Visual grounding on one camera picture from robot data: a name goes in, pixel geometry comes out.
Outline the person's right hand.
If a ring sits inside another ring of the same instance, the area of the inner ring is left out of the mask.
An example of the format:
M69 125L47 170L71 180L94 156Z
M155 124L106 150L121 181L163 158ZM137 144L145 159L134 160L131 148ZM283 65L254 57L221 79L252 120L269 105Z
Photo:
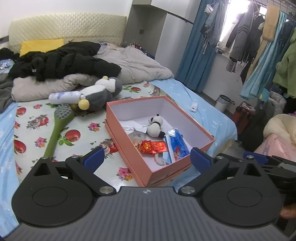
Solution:
M284 219L296 219L296 204L283 207L280 216Z

